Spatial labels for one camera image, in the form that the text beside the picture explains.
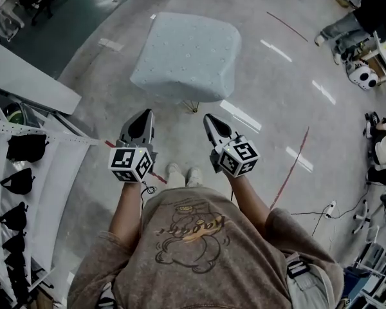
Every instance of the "power strip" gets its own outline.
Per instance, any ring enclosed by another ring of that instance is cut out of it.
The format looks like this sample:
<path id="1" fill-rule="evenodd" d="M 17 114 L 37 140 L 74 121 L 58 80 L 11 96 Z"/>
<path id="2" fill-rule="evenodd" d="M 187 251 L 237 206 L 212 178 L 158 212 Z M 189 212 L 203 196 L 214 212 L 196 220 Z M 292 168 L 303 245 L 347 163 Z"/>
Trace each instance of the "power strip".
<path id="1" fill-rule="evenodd" d="M 324 217 L 327 219 L 331 218 L 333 210 L 335 209 L 335 207 L 336 207 L 336 202 L 333 200 L 330 203 L 329 207 L 324 211 L 324 214 L 325 214 Z"/>

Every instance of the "red line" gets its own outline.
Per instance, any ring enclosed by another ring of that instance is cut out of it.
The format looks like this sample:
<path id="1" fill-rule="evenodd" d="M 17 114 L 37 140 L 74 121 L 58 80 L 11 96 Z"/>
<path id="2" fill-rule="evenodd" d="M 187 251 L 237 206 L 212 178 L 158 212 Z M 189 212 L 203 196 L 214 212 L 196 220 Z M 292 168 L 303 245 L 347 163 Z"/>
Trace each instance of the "red line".
<path id="1" fill-rule="evenodd" d="M 296 31 L 294 28 L 292 28 L 290 25 L 287 25 L 284 21 L 282 21 L 280 18 L 274 16 L 273 14 L 269 13 L 269 12 L 266 12 L 268 13 L 270 16 L 276 18 L 279 22 L 283 23 L 284 25 L 286 25 L 290 30 L 292 30 L 293 32 L 299 34 L 304 40 L 306 40 L 306 42 L 309 42 L 303 35 L 301 35 L 300 33 L 298 33 L 298 31 Z"/>
<path id="2" fill-rule="evenodd" d="M 109 147 L 116 147 L 113 143 L 111 143 L 110 141 L 104 141 L 104 143 L 106 143 Z M 154 177 L 156 177 L 160 182 L 163 182 L 164 184 L 167 184 L 167 181 L 162 178 L 160 175 L 157 175 L 156 173 L 154 172 L 151 172 L 150 173 L 151 175 L 153 175 Z"/>
<path id="3" fill-rule="evenodd" d="M 109 141 L 104 141 L 104 143 L 106 143 L 109 147 L 116 147 L 113 143 L 109 142 Z"/>
<path id="4" fill-rule="evenodd" d="M 157 174 L 154 173 L 154 172 L 151 172 L 150 174 L 153 175 L 153 176 L 155 176 L 155 177 L 157 177 L 157 179 L 158 179 L 160 182 L 163 182 L 164 184 L 167 184 L 167 181 L 166 181 L 164 178 L 162 178 L 160 175 L 157 175 Z"/>
<path id="5" fill-rule="evenodd" d="M 273 203 L 270 205 L 270 209 L 272 209 L 273 206 L 276 204 L 277 200 L 279 200 L 279 197 L 280 197 L 280 195 L 282 194 L 282 191 L 283 191 L 284 187 L 286 186 L 286 184 L 287 184 L 287 182 L 288 182 L 288 180 L 289 180 L 289 178 L 290 178 L 290 175 L 291 175 L 291 173 L 293 172 L 293 169 L 294 169 L 295 166 L 296 166 L 297 160 L 299 159 L 299 156 L 300 156 L 300 154 L 302 153 L 304 144 L 306 143 L 306 139 L 308 138 L 309 128 L 310 128 L 310 127 L 308 127 L 308 130 L 306 131 L 306 134 L 304 135 L 303 142 L 302 142 L 302 145 L 300 146 L 299 154 L 298 154 L 297 157 L 296 157 L 295 163 L 293 164 L 293 166 L 291 166 L 291 169 L 290 169 L 290 171 L 289 171 L 289 174 L 287 175 L 287 177 L 286 177 L 284 183 L 282 184 L 282 187 L 280 188 L 279 192 L 277 193 L 275 200 L 274 200 Z"/>

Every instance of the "shoe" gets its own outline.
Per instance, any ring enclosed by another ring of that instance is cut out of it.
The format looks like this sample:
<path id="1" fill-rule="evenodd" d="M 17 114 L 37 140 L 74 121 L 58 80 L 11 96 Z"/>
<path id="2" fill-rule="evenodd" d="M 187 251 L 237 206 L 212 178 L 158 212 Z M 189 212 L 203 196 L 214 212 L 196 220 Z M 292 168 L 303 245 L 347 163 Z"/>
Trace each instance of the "shoe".
<path id="1" fill-rule="evenodd" d="M 200 169 L 192 167 L 187 172 L 187 187 L 200 187 L 203 185 L 203 177 Z"/>
<path id="2" fill-rule="evenodd" d="M 171 162 L 169 165 L 166 166 L 166 172 L 167 172 L 167 174 L 171 174 L 171 173 L 180 173 L 181 174 L 180 167 L 175 162 Z"/>
<path id="3" fill-rule="evenodd" d="M 323 35 L 319 34 L 316 38 L 315 38 L 315 44 L 316 46 L 320 47 L 323 42 L 325 42 L 326 40 L 324 39 Z"/>
<path id="4" fill-rule="evenodd" d="M 366 122 L 366 138 L 368 138 L 368 139 L 372 138 L 372 135 L 371 135 L 371 123 L 369 121 Z"/>
<path id="5" fill-rule="evenodd" d="M 340 62 L 342 61 L 342 56 L 339 53 L 335 53 L 333 55 L 333 60 L 337 65 L 340 65 Z"/>

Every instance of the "cartoon print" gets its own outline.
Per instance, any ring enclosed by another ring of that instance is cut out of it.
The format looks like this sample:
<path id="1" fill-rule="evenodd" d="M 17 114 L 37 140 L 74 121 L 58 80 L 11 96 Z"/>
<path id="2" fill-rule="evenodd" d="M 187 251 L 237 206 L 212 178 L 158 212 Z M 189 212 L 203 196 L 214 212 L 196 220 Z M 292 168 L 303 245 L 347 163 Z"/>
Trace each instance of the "cartoon print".
<path id="1" fill-rule="evenodd" d="M 177 264 L 197 274 L 211 271 L 230 239 L 225 234 L 226 218 L 210 210 L 209 202 L 191 198 L 174 204 L 172 223 L 158 236 L 167 236 L 156 248 L 156 262 Z"/>

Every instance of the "cable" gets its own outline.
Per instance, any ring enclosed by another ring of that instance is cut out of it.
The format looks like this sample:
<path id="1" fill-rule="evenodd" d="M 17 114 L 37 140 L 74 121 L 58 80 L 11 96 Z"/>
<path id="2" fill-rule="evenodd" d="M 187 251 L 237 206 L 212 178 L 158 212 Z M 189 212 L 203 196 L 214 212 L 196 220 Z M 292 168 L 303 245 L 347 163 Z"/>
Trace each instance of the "cable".
<path id="1" fill-rule="evenodd" d="M 144 184 L 144 186 L 146 187 L 142 193 L 140 194 L 140 198 L 142 199 L 142 210 L 143 210 L 143 207 L 144 207 L 144 199 L 143 199 L 143 193 L 145 193 L 147 191 L 148 194 L 154 194 L 156 191 L 157 191 L 157 187 L 149 187 L 146 182 L 142 182 Z"/>
<path id="2" fill-rule="evenodd" d="M 313 233 L 311 234 L 312 237 L 313 237 L 313 235 L 315 234 L 316 228 L 317 228 L 317 226 L 319 225 L 320 219 L 322 218 L 324 211 L 325 211 L 329 206 L 330 206 L 330 205 L 327 205 L 325 208 L 323 208 L 322 213 L 320 214 L 319 220 L 318 220 L 317 223 L 316 223 L 316 227 L 315 227 L 315 229 L 313 230 Z"/>
<path id="3" fill-rule="evenodd" d="M 356 204 L 356 206 L 354 206 L 352 209 L 349 209 L 348 211 L 345 211 L 343 214 L 339 215 L 337 218 L 333 218 L 333 219 L 340 219 L 344 214 L 347 214 L 348 212 L 351 212 L 353 210 L 355 210 L 357 208 L 357 206 L 359 206 L 359 203 L 362 201 L 363 197 L 366 196 L 366 194 L 369 192 L 369 185 L 367 185 L 367 190 L 366 190 L 366 193 L 360 197 L 358 203 Z"/>
<path id="4" fill-rule="evenodd" d="M 347 213 L 349 213 L 349 212 L 351 212 L 351 211 L 354 211 L 354 210 L 357 208 L 357 206 L 359 206 L 359 204 L 360 204 L 360 202 L 362 201 L 363 197 L 366 196 L 366 194 L 369 192 L 369 184 L 366 183 L 366 185 L 367 185 L 367 189 L 366 189 L 365 194 L 364 194 L 362 197 L 360 197 L 360 199 L 358 200 L 357 204 L 356 204 L 352 209 L 349 209 L 348 211 L 345 211 L 344 213 L 340 214 L 339 216 L 337 216 L 337 217 L 335 217 L 335 218 L 332 217 L 332 216 L 330 216 L 330 215 L 327 215 L 327 218 L 337 220 L 337 219 L 340 219 L 343 215 L 345 215 L 345 214 L 347 214 Z M 306 213 L 305 213 L 305 212 L 303 212 L 303 213 L 291 213 L 290 215 L 308 215 L 308 214 L 318 214 L 318 215 L 320 215 L 319 220 L 317 221 L 316 227 L 315 227 L 315 229 L 314 229 L 314 231 L 313 231 L 313 233 L 312 233 L 312 236 L 313 236 L 314 233 L 315 233 L 315 231 L 316 231 L 316 228 L 317 228 L 317 226 L 318 226 L 318 224 L 319 224 L 319 222 L 320 222 L 320 219 L 322 218 L 323 215 L 326 215 L 326 214 L 324 213 L 324 211 L 325 211 L 329 206 L 330 206 L 330 205 L 327 205 L 327 206 L 323 209 L 323 211 L 322 211 L 321 213 L 317 213 L 317 212 L 306 212 Z"/>

